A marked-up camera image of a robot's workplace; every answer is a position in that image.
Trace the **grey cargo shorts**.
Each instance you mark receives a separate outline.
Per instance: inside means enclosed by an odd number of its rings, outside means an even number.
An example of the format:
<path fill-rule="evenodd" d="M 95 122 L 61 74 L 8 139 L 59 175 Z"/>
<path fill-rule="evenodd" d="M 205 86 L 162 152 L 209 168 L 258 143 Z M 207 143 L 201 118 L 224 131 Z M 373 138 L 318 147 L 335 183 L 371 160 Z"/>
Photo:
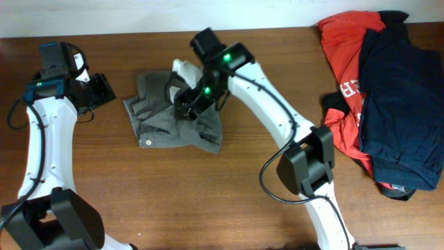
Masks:
<path fill-rule="evenodd" d="M 141 148 L 174 148 L 194 145 L 218 154 L 223 141 L 222 122 L 214 106 L 195 120 L 178 120 L 172 94 L 187 89 L 170 71 L 145 72 L 137 77 L 138 95 L 123 102 Z"/>

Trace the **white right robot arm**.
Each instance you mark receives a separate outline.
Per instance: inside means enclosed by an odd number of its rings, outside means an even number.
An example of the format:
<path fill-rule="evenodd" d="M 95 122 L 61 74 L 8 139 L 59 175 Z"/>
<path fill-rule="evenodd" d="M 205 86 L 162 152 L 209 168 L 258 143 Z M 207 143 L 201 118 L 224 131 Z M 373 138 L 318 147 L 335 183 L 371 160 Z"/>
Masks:
<path fill-rule="evenodd" d="M 277 91 L 246 46 L 223 44 L 206 28 L 189 43 L 197 67 L 175 59 L 172 71 L 187 89 L 172 97 L 178 119 L 196 119 L 232 95 L 241 100 L 278 146 L 259 172 L 263 191 L 276 201 L 304 205 L 319 249 L 357 249 L 334 192 L 334 140 L 326 126 L 315 126 Z"/>

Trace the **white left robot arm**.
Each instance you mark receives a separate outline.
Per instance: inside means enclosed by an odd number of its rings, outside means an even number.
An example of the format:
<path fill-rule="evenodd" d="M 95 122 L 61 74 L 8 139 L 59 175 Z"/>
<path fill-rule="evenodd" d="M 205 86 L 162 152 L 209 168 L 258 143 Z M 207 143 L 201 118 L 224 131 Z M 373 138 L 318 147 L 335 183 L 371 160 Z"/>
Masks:
<path fill-rule="evenodd" d="M 99 212 L 76 191 L 72 147 L 78 117 L 115 100 L 103 74 L 89 75 L 74 44 L 39 47 L 42 69 L 18 99 L 30 128 L 17 202 L 1 208 L 1 228 L 21 249 L 135 249 L 105 233 Z"/>

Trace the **red t-shirt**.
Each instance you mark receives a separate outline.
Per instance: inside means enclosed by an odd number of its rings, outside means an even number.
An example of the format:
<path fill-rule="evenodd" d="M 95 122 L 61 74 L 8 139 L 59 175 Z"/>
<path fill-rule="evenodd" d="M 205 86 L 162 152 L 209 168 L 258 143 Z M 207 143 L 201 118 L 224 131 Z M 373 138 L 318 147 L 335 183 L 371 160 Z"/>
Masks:
<path fill-rule="evenodd" d="M 371 158 L 360 150 L 359 127 L 365 94 L 359 87 L 359 55 L 368 29 L 380 32 L 386 28 L 378 12 L 348 11 L 322 19 L 318 23 L 321 44 L 344 98 L 348 112 L 328 108 L 325 118 L 333 133 L 334 145 L 357 160 L 374 176 Z"/>

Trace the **navy blue garment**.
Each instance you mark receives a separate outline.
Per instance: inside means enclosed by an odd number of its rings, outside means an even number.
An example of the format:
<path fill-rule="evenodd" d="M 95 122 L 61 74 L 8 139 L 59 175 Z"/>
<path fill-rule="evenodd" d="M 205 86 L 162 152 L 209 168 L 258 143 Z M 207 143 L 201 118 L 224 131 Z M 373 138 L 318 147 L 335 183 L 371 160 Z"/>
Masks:
<path fill-rule="evenodd" d="M 359 55 L 360 149 L 376 181 L 435 190 L 443 171 L 441 54 L 410 42 L 405 12 L 378 15 L 386 27 L 366 31 Z"/>

